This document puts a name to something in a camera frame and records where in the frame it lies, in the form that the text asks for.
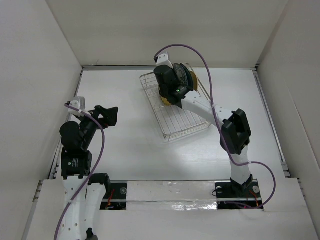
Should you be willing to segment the blue floral white plate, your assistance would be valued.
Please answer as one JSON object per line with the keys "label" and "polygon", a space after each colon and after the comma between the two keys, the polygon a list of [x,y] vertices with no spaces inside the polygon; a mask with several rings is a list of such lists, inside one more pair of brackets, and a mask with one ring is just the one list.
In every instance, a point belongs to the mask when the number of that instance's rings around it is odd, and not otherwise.
{"label": "blue floral white plate", "polygon": [[178,78],[178,81],[183,86],[189,85],[189,80],[187,76],[187,68],[182,63],[174,63],[173,70]]}

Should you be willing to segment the yellow woven round plate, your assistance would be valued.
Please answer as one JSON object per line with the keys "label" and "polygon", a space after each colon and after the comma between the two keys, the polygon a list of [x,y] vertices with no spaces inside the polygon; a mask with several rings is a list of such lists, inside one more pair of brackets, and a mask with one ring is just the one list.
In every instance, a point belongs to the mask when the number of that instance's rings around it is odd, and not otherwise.
{"label": "yellow woven round plate", "polygon": [[165,97],[160,97],[162,103],[165,105],[165,106],[171,106],[172,104],[165,98]]}

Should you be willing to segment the yellow black patterned plate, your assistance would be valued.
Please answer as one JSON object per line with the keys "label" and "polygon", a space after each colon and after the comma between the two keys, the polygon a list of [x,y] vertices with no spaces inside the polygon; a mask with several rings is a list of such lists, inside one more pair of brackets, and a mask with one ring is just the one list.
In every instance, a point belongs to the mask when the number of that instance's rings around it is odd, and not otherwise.
{"label": "yellow black patterned plate", "polygon": [[193,90],[197,92],[198,91],[198,83],[199,83],[198,77],[193,71],[190,71],[190,75],[191,75],[192,82],[193,82]]}

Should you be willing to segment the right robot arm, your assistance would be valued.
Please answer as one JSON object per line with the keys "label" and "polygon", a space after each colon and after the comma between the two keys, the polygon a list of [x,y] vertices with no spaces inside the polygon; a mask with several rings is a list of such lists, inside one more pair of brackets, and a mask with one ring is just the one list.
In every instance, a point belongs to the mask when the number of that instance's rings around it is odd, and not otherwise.
{"label": "right robot arm", "polygon": [[157,66],[153,71],[159,95],[165,102],[192,112],[214,125],[220,134],[220,145],[231,165],[231,191],[242,197],[249,191],[253,175],[249,169],[247,146],[252,135],[248,118],[242,109],[226,110],[198,93],[198,77],[184,64]]}

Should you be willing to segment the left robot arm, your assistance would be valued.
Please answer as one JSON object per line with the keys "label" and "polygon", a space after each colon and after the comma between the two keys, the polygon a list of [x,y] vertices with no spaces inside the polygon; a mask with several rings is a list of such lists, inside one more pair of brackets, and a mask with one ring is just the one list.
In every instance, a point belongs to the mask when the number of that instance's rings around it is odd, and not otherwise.
{"label": "left robot arm", "polygon": [[118,107],[95,106],[91,111],[72,107],[80,121],[68,121],[59,130],[61,135],[61,176],[64,186],[64,209],[59,218],[54,239],[96,240],[96,223],[102,200],[111,194],[111,181],[107,173],[96,173],[97,164],[89,146],[97,130],[103,132],[114,127],[118,120]]}

